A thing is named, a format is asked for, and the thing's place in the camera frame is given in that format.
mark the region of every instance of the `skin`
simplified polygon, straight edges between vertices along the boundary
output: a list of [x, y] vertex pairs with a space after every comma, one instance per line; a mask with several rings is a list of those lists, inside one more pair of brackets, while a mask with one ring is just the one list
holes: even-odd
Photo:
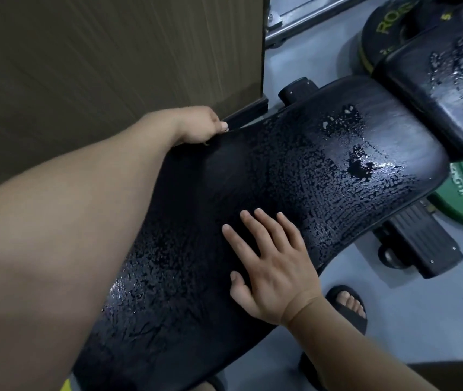
[[[300, 343], [330, 391], [433, 391], [434, 386], [380, 350], [326, 301], [300, 231], [282, 213], [240, 213], [255, 237], [257, 256], [229, 226], [222, 233], [244, 264], [251, 289], [232, 272], [230, 295], [250, 315], [285, 326]], [[345, 294], [359, 313], [359, 302]]]
[[[1, 391], [61, 387], [144, 220], [166, 153], [226, 128], [207, 107], [153, 112], [0, 186]], [[241, 218], [261, 256], [223, 226], [252, 281], [250, 289], [232, 272], [231, 297], [250, 315], [286, 326], [331, 391], [434, 389], [329, 305], [286, 217], [256, 210]]]
[[227, 124], [208, 107], [153, 112], [0, 186], [0, 390], [58, 390], [148, 209], [170, 148]]

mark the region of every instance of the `metal frame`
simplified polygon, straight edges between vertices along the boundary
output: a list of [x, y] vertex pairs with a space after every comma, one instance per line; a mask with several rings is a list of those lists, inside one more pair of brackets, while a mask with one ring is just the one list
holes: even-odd
[[271, 11], [272, 20], [276, 20], [276, 27], [273, 27], [268, 21], [265, 47], [266, 49], [276, 48], [282, 45], [286, 39], [330, 19], [362, 1], [365, 0], [311, 0], [280, 16], [275, 11]]

